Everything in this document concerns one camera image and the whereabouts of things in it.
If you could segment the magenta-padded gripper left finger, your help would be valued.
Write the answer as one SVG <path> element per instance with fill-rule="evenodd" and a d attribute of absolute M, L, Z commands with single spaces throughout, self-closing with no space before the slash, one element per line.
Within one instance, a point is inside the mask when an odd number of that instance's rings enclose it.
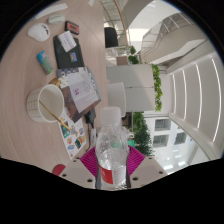
<path fill-rule="evenodd" d="M 60 177 L 84 188 L 99 189 L 100 175 L 95 149 L 88 150 L 81 158 L 73 158 Z"/>

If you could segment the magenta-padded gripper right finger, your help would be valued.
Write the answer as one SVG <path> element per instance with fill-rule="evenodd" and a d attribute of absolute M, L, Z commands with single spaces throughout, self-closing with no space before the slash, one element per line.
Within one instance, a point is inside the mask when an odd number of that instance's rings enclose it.
<path fill-rule="evenodd" d="M 153 156 L 145 156 L 136 148 L 129 147 L 127 159 L 127 187 L 140 188 L 167 175 Z"/>

